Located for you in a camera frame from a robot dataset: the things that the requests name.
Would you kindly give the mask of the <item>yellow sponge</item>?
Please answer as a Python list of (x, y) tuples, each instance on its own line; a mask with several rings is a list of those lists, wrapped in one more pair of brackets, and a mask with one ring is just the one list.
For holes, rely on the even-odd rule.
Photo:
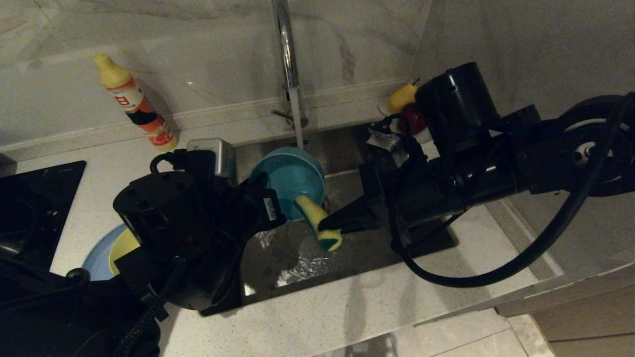
[(341, 229), (319, 230), (319, 224), (328, 217), (327, 212), (317, 205), (307, 196), (298, 196), (295, 205), (299, 208), (304, 219), (308, 222), (313, 236), (316, 238), (320, 248), (326, 252), (331, 252), (341, 246), (343, 242)]

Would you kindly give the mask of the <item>teal bowl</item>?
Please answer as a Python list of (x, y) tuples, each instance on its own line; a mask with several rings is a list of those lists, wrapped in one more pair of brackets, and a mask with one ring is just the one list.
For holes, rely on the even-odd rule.
[(282, 147), (265, 155), (252, 169), (250, 180), (266, 175), (265, 189), (276, 191), (277, 199), (288, 221), (301, 221), (304, 216), (295, 199), (306, 196), (322, 205), (326, 193), (324, 171), (315, 156), (297, 147)]

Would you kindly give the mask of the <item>yellow bowl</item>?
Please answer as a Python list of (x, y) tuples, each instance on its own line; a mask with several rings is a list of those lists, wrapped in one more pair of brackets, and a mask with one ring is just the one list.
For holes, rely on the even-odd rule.
[(140, 247), (140, 243), (128, 228), (125, 228), (125, 230), (118, 235), (113, 242), (113, 246), (111, 247), (108, 257), (109, 269), (114, 276), (117, 276), (120, 273), (115, 261), (138, 247)]

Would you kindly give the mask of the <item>chrome kitchen faucet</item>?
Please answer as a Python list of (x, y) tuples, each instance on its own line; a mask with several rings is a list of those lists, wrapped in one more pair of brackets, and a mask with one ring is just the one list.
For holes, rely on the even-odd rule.
[(272, 111), (275, 115), (285, 118), (288, 125), (295, 128), (294, 113), (299, 113), (302, 128), (308, 126), (308, 118), (302, 102), (300, 90), (299, 69), (295, 54), (292, 19), (288, 0), (270, 0), (274, 26), (277, 34), (277, 49), (283, 66), (283, 90), (287, 111)]

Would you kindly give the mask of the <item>orange white dish soap bottle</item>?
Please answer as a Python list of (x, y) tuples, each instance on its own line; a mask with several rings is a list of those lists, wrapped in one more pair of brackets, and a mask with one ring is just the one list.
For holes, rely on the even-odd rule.
[(177, 137), (168, 123), (155, 111), (133, 74), (115, 63), (108, 54), (96, 54), (94, 61), (102, 85), (129, 120), (143, 131), (150, 144), (163, 152), (175, 149)]

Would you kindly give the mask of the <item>stainless steel sink basin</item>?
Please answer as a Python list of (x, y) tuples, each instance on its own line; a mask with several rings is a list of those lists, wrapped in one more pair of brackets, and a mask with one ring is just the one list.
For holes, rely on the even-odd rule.
[[(317, 158), (325, 173), (323, 207), (333, 213), (363, 194), (359, 165), (368, 157), (365, 125), (315, 132), (305, 149)], [(324, 283), (401, 262), (390, 248), (388, 229), (343, 237), (335, 251), (321, 249), (303, 221), (288, 222), (248, 241), (241, 260), (240, 284), (218, 306), (200, 312), (211, 316), (243, 305), (276, 298)]]

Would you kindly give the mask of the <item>small white fruit dish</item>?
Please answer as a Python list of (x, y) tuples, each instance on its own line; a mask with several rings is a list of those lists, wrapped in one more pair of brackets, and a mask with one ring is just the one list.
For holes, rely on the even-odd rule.
[[(396, 131), (397, 133), (404, 134), (399, 130), (398, 123), (399, 123), (399, 119), (394, 119), (393, 123), (390, 125), (390, 128), (393, 131)], [(432, 136), (431, 136), (428, 125), (424, 131), (418, 133), (417, 135), (414, 135), (413, 137), (419, 142), (419, 144), (427, 144), (427, 142), (430, 142), (432, 140)]]

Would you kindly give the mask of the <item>dark red apple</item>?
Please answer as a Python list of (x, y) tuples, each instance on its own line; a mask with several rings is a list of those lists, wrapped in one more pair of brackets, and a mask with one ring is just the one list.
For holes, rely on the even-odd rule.
[(399, 130), (409, 136), (417, 135), (427, 128), (427, 121), (415, 103), (404, 106), (399, 120)]

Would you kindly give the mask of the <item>running water stream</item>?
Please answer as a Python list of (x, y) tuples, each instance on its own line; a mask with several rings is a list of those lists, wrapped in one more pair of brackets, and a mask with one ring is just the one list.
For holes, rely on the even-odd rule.
[(302, 111), (300, 108), (300, 88), (290, 88), (289, 98), (290, 106), (292, 108), (293, 129), (295, 132), (297, 147), (300, 150), (304, 150), (304, 139), (302, 133)]

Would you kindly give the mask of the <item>yellow pear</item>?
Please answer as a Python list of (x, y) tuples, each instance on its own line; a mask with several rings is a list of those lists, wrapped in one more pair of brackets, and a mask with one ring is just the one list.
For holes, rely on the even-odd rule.
[(406, 83), (388, 97), (387, 109), (390, 115), (401, 113), (407, 105), (415, 103), (415, 95), (419, 90), (419, 79)]

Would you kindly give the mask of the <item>blue plate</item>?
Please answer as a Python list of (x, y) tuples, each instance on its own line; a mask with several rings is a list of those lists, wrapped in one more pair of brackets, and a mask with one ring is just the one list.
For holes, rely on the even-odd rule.
[(102, 237), (86, 256), (82, 268), (87, 270), (92, 282), (107, 281), (114, 277), (109, 267), (109, 256), (114, 242), (127, 229), (120, 224)]

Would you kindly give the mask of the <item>wooden cabinet front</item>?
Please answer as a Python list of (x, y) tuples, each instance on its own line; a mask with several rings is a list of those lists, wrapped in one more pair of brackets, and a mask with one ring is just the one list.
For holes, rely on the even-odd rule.
[(635, 357), (635, 263), (496, 310), (535, 323), (557, 357)]

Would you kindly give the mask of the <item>black induction cooktop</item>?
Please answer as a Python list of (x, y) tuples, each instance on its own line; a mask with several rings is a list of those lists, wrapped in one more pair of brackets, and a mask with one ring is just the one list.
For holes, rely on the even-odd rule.
[(50, 269), (86, 165), (75, 161), (0, 178), (0, 257)]

